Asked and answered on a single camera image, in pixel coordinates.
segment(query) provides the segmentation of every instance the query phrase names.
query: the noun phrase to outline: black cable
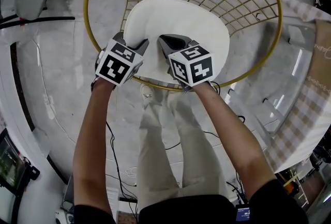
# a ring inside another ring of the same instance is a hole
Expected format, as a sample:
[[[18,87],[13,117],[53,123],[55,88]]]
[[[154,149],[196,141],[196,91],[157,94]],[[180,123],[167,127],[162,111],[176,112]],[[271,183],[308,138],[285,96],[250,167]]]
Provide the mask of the black cable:
[[[215,88],[216,92],[218,93],[218,95],[221,95],[221,87],[219,86],[219,84],[215,81],[211,81],[210,83],[215,83],[218,86],[218,90]]]
[[[205,133],[208,133],[208,134],[212,134],[212,135],[214,135],[216,138],[219,138],[219,137],[218,137],[217,135],[215,135],[214,133],[207,132],[207,131],[204,131],[204,132],[205,132]],[[178,144],[172,146],[172,147],[166,148],[165,150],[166,150],[166,151],[167,151],[167,150],[170,150],[170,149],[172,149],[172,148],[174,148],[174,147],[177,147],[179,144],[180,144],[180,142],[179,142]]]
[[[258,18],[258,15],[259,15],[259,14],[260,14],[260,13],[258,12],[258,13],[255,15],[255,18],[256,18],[257,20],[260,21],[261,19]]]
[[[242,194],[240,193],[240,191],[238,190],[237,187],[235,187],[233,184],[230,184],[229,182],[227,182],[228,185],[231,185],[238,193],[238,195],[240,196],[241,200],[245,203],[245,199],[243,198]]]
[[[130,190],[128,190],[124,185],[123,185],[123,188],[124,188],[125,190],[127,190],[130,194],[132,194],[133,197],[134,197],[136,200],[138,200],[137,197],[136,197],[136,195],[135,195],[134,193],[132,193]]]
[[[10,16],[7,16],[7,17],[4,17],[4,18],[0,19],[0,24],[1,24],[1,23],[5,23],[5,22],[8,22],[8,21],[10,21],[10,20],[12,20],[12,19],[15,19],[15,18],[17,18],[17,17],[18,17],[17,14],[13,14],[13,15],[10,15]]]
[[[178,144],[172,146],[172,147],[166,148],[165,150],[166,150],[166,151],[167,151],[167,150],[171,150],[172,148],[177,147],[179,144],[180,144],[180,142],[179,142]]]
[[[114,179],[119,180],[117,177],[114,177],[114,176],[112,176],[112,175],[110,175],[110,174],[106,174],[106,175],[107,175],[107,176],[110,176],[110,177],[113,177]],[[128,186],[137,187],[136,185],[129,185],[129,184],[127,184],[126,182],[123,182],[123,181],[122,181],[122,183],[123,183],[123,184],[126,184],[126,185],[128,185]]]
[[[215,135],[214,133],[207,132],[207,131],[204,131],[204,132],[207,133],[207,134],[212,134],[212,135],[214,135],[216,138],[219,138],[219,136]]]
[[[35,20],[19,20],[19,21],[13,21],[8,23],[3,23],[0,25],[0,29],[21,25],[21,24],[29,24],[29,23],[39,23],[39,22],[49,22],[49,21],[68,21],[68,20],[74,20],[75,17],[73,16],[63,16],[63,17],[42,17],[37,18]]]
[[[125,198],[128,198],[128,197],[129,197],[129,198],[132,198],[133,200],[135,200],[136,202],[138,202],[136,198],[134,198],[134,197],[131,196],[131,195],[128,195],[127,193],[125,193],[125,192],[123,191],[123,187],[124,187],[124,186],[123,186],[123,184],[122,184],[121,175],[119,174],[119,167],[118,167],[117,157],[116,157],[115,149],[114,149],[115,135],[114,135],[113,131],[111,130],[111,128],[110,128],[110,126],[109,126],[109,124],[108,124],[107,121],[106,121],[106,125],[107,125],[107,127],[108,127],[110,133],[112,134],[112,136],[111,136],[111,138],[110,138],[110,146],[111,146],[111,148],[112,148],[112,150],[113,150],[113,154],[114,154],[114,159],[115,159],[116,169],[117,169],[117,174],[118,174],[118,180],[119,180],[119,186],[120,186],[120,188],[121,188],[122,195],[123,195]],[[138,224],[138,219],[137,219],[137,216],[136,216],[137,212],[136,212],[136,214],[133,212],[133,210],[132,210],[132,208],[131,208],[131,205],[130,205],[130,202],[129,202],[129,207],[130,207],[130,209],[131,209],[131,211],[132,211],[132,214],[133,214],[133,216],[134,216],[134,218],[136,219],[136,222],[137,222],[137,224]]]
[[[133,216],[134,216],[134,218],[136,219],[136,222],[137,222],[137,224],[138,224],[137,216],[136,216],[135,213],[133,212],[130,202],[129,202],[129,207],[130,207],[131,212],[133,213]]]
[[[245,204],[248,204],[248,201],[247,201],[246,195],[245,195],[245,193],[244,193],[243,185],[242,185],[242,183],[241,183],[240,176],[239,176],[239,174],[238,174],[237,171],[236,171],[236,178],[237,178],[237,181],[238,181],[238,183],[239,183],[239,185],[240,185],[240,189],[241,189],[241,191],[242,191],[243,197],[245,198],[245,200],[244,200],[243,202],[244,202]]]
[[[238,118],[242,118],[243,119],[243,123],[245,123],[246,118],[243,115],[238,115]]]
[[[240,200],[240,197],[238,196],[238,194],[237,194],[237,199],[238,199],[239,205],[242,205],[242,201]]]

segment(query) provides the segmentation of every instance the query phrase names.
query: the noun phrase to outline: wire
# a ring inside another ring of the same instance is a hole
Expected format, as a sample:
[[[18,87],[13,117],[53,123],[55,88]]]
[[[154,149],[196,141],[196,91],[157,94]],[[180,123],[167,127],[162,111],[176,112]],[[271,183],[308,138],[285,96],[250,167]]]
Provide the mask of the wire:
[[[237,181],[238,181],[238,183],[239,183],[239,185],[240,185],[240,189],[241,189],[241,191],[242,191],[243,197],[245,198],[245,200],[244,200],[243,202],[246,203],[246,204],[248,204],[248,201],[247,201],[246,195],[245,195],[245,193],[244,193],[243,185],[242,185],[242,183],[241,183],[240,176],[239,176],[239,174],[238,174],[237,171],[236,171],[236,178],[237,178]]]
[[[15,19],[15,18],[17,18],[17,17],[18,17],[17,14],[13,14],[13,15],[10,15],[10,16],[7,16],[7,17],[4,17],[4,18],[0,19],[0,24],[1,24],[1,23],[5,23],[5,22],[8,22],[8,21],[10,21],[10,20],[12,20],[12,19]]]
[[[243,119],[243,124],[245,123],[245,121],[246,121],[246,118],[243,116],[243,115],[238,115],[238,118],[242,118]]]
[[[180,144],[180,142],[177,143],[176,145],[172,146],[172,147],[166,148],[165,150],[166,150],[166,151],[167,151],[167,150],[171,150],[172,148],[177,147],[179,144]]]
[[[213,147],[217,147],[217,146],[221,146],[221,145],[222,145],[222,143],[217,144],[217,145],[215,145]],[[174,165],[174,164],[178,164],[178,163],[182,163],[182,162],[184,162],[184,161],[183,160],[180,160],[180,161],[172,162],[172,163],[170,163],[170,165]]]
[[[214,135],[216,138],[219,138],[219,136],[215,135],[214,133],[207,132],[207,131],[204,131],[204,132],[207,133],[207,134],[212,134],[212,135]]]
[[[113,163],[116,164],[116,162],[115,162],[114,160],[112,160],[112,159],[106,158],[106,160],[111,161],[111,162],[113,162]],[[135,177],[136,177],[136,174],[135,174],[135,173],[133,173],[133,174],[131,174],[131,175],[128,174],[128,173],[126,173],[126,172],[122,172],[122,171],[119,171],[119,173],[124,174],[125,176],[130,177],[130,178],[135,178]]]
[[[211,83],[215,83],[218,86],[218,90],[217,90],[217,88],[215,88],[215,87],[214,88],[215,88],[216,92],[218,93],[218,95],[220,96],[221,95],[221,87],[219,86],[219,84],[215,81],[211,81]]]
[[[47,22],[47,21],[68,21],[68,20],[74,20],[75,17],[73,16],[63,16],[63,17],[40,17],[35,20],[18,20],[8,23],[2,23],[0,25],[0,29],[9,28],[12,26],[17,26],[21,24],[29,24],[29,23],[39,23],[39,22]]]
[[[124,188],[124,189],[127,190],[129,193],[131,193],[132,195],[134,195],[132,192],[130,192],[128,189],[126,189],[125,186],[123,186],[123,184],[122,184],[121,175],[120,175],[120,173],[119,173],[119,167],[118,167],[117,157],[116,157],[116,154],[115,154],[115,147],[114,147],[115,135],[114,135],[114,133],[113,133],[112,129],[110,128],[110,126],[109,126],[109,124],[108,124],[107,121],[106,121],[106,125],[107,125],[107,127],[108,127],[110,133],[112,134],[112,136],[111,136],[111,138],[110,138],[110,146],[111,146],[111,148],[112,148],[112,150],[113,150],[113,154],[114,154],[114,159],[115,159],[116,169],[117,169],[117,174],[118,174],[118,180],[119,180],[119,186],[120,186],[120,188],[121,188],[122,195],[123,195],[125,198],[132,198],[132,199],[136,200],[136,202],[138,202],[138,200],[137,200],[136,197],[133,197],[133,196],[131,196],[131,195],[128,195],[127,193],[125,193],[125,192],[123,191],[123,188]],[[132,211],[132,214],[134,215],[134,218],[136,219],[136,222],[137,222],[137,224],[138,224],[137,210],[136,210],[136,213],[133,212],[130,202],[129,202],[129,207],[130,207],[130,209],[131,209],[131,211]]]
[[[241,200],[245,203],[245,199],[243,198],[242,194],[239,192],[238,188],[235,187],[233,184],[227,182],[228,185],[231,185],[238,193],[238,195],[240,196]]]
[[[214,135],[216,138],[219,138],[219,137],[218,137],[217,135],[215,135],[214,133],[207,132],[207,131],[204,131],[204,132],[205,132],[205,133],[208,133],[208,134],[212,134],[212,135]],[[172,147],[166,148],[165,150],[166,150],[166,151],[167,151],[167,150],[171,150],[172,148],[177,147],[178,145],[180,145],[180,142],[177,143],[176,145],[172,146]]]
[[[45,80],[43,77],[43,70],[42,70],[42,62],[41,62],[41,54],[40,54],[40,47],[39,45],[35,42],[35,40],[32,38],[33,43],[35,43],[37,50],[38,50],[38,55],[39,55],[39,62],[40,62],[40,70],[41,70],[41,77],[42,77],[42,85],[43,85],[43,89],[45,91],[45,95],[46,95],[46,99],[47,99],[47,103],[50,106],[51,111],[53,112],[54,115],[54,119],[57,122],[58,126],[60,126],[60,128],[62,129],[62,131],[64,132],[64,134],[68,137],[69,140],[71,140],[75,145],[76,143],[74,142],[74,140],[71,139],[71,137],[68,135],[68,133],[65,131],[65,129],[63,128],[63,126],[61,126],[61,124],[58,122],[57,118],[56,118],[56,114],[55,111],[51,105],[50,99],[48,97],[47,91],[46,91],[46,86],[45,86]]]
[[[119,180],[119,178],[114,177],[114,176],[112,176],[112,175],[110,175],[110,174],[106,174],[106,175],[107,175],[107,176],[110,176],[110,177],[113,177],[114,179]],[[130,185],[130,184],[127,184],[127,183],[125,183],[125,182],[123,182],[123,181],[122,181],[122,183],[123,183],[123,184],[126,184],[126,185],[128,185],[128,186],[137,187],[136,185]]]

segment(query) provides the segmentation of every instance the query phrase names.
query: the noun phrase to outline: electronic device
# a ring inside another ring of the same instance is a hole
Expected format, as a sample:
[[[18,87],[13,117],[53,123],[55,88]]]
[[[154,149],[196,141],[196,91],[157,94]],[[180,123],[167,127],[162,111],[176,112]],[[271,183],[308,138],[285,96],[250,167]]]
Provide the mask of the electronic device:
[[[64,210],[55,211],[55,222],[56,224],[68,224],[66,213]]]
[[[248,204],[237,205],[236,211],[237,211],[236,222],[249,223],[250,208],[249,208]]]
[[[135,48],[125,46],[123,33],[110,39],[106,50],[99,54],[99,64],[95,74],[117,86],[122,86],[135,75],[143,64],[143,54],[149,41],[144,39]]]
[[[181,35],[161,35],[158,47],[163,51],[172,76],[190,87],[215,78],[213,54],[198,42]]]

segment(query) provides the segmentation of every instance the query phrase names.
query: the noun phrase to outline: checkered tablecloth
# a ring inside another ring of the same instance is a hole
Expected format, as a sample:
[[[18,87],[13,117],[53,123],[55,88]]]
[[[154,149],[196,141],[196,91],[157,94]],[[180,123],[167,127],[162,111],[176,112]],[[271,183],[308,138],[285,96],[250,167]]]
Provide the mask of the checkered tablecloth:
[[[303,88],[264,152],[274,172],[309,157],[331,124],[331,16],[295,0],[283,2],[303,21],[316,20],[317,33]]]

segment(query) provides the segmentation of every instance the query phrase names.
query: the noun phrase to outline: black and white fiducial marker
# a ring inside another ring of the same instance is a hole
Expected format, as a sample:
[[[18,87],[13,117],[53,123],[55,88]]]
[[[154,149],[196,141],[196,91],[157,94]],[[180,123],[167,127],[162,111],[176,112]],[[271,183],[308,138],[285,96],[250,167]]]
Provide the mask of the black and white fiducial marker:
[[[100,53],[100,62],[96,75],[116,84],[117,86],[130,80],[143,64],[143,53],[149,42],[143,40],[136,48],[128,48],[120,38],[110,39],[105,51]]]
[[[169,55],[170,65],[175,78],[189,86],[214,79],[213,55],[196,46]]]

